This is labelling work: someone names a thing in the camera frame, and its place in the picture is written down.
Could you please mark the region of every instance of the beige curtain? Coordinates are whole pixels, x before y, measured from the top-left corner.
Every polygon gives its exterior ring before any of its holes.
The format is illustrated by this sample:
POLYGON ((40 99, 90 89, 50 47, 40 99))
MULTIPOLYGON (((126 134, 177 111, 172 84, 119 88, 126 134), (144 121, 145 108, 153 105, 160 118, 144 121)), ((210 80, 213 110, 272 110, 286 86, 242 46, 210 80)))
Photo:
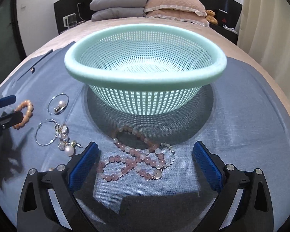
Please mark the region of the beige curtain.
POLYGON ((290 100, 290 5, 244 0, 237 45, 255 59, 290 100))

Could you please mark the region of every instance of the green plastic basket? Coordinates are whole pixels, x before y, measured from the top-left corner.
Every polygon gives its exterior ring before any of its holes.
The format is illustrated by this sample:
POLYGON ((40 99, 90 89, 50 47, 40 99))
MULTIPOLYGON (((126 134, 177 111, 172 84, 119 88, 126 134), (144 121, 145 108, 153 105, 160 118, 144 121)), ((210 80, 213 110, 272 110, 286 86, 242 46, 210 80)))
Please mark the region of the green plastic basket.
POLYGON ((226 67, 207 38, 174 26, 128 24, 94 32, 65 55, 69 74, 116 110, 137 115, 173 111, 226 67))

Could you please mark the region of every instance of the blue cloth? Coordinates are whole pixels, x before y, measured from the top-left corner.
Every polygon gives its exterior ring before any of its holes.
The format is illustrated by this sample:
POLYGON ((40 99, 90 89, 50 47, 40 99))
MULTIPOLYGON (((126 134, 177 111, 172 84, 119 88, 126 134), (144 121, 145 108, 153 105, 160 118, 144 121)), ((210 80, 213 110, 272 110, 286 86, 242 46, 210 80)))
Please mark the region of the blue cloth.
MULTIPOLYGON (((50 118, 49 101, 59 93, 67 93, 70 102, 53 118, 59 124, 66 123, 70 138, 83 147, 96 142, 101 158, 129 156, 116 148, 109 136, 116 124, 133 126, 154 141, 170 143, 176 151, 174 164, 159 180, 145 181, 132 170, 108 183, 96 177, 95 168, 90 171, 74 195, 99 231, 192 231, 217 196, 193 162, 191 152, 198 140, 239 170, 261 168, 271 193, 275 231, 285 222, 290 215, 290 118, 253 67, 228 58, 223 75, 202 87, 185 106, 163 115, 132 116, 106 106, 87 85, 68 75, 63 60, 69 47, 48 54, 38 63, 41 57, 29 60, 0 90, 0 96, 15 94, 17 98, 15 105, 0 109, 0 115, 26 99, 34 104, 33 116, 25 127, 10 128, 0 139, 0 205, 14 225, 28 170, 47 171, 70 159, 57 148, 58 140, 46 147, 34 140, 39 122, 50 118)), ((39 142, 51 140, 53 128, 52 123, 44 124, 38 133, 39 142)), ((129 135, 120 138, 127 145, 143 146, 129 135)), ((170 153, 164 153, 168 160, 170 153)), ((121 163, 108 165, 105 173, 115 173, 121 167, 121 163)), ((153 171, 144 164, 142 168, 153 171)), ((238 191, 223 226, 231 222, 240 194, 238 191)), ((54 192, 50 195, 60 222, 69 227, 54 192)))

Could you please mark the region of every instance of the silver screw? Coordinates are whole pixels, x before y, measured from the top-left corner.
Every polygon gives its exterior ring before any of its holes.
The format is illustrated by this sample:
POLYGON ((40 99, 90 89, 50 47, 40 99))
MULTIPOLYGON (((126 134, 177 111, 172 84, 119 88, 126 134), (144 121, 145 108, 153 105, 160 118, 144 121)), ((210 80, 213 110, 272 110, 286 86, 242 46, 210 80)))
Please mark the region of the silver screw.
POLYGON ((33 175, 33 174, 35 174, 35 173, 36 173, 36 170, 35 170, 34 168, 32 168, 32 169, 29 170, 29 174, 30 174, 30 175, 33 175))
POLYGON ((232 164, 227 164, 227 169, 230 171, 234 170, 234 166, 232 164))
POLYGON ((66 168, 65 165, 59 165, 59 166, 57 167, 57 170, 58 170, 58 171, 63 171, 65 168, 66 168))
POLYGON ((257 169, 256 169, 256 173, 257 173, 257 174, 262 174, 262 170, 261 170, 260 168, 257 168, 257 169))

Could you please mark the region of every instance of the stuffed animal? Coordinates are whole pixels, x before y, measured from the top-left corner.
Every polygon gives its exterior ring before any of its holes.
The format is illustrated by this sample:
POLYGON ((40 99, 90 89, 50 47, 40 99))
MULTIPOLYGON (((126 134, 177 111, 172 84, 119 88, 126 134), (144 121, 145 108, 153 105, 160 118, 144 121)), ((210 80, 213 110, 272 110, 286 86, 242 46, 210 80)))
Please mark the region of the stuffed animal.
POLYGON ((212 11, 212 10, 205 10, 205 12, 207 13, 206 20, 208 20, 212 24, 218 25, 217 19, 214 18, 216 13, 214 11, 212 11))

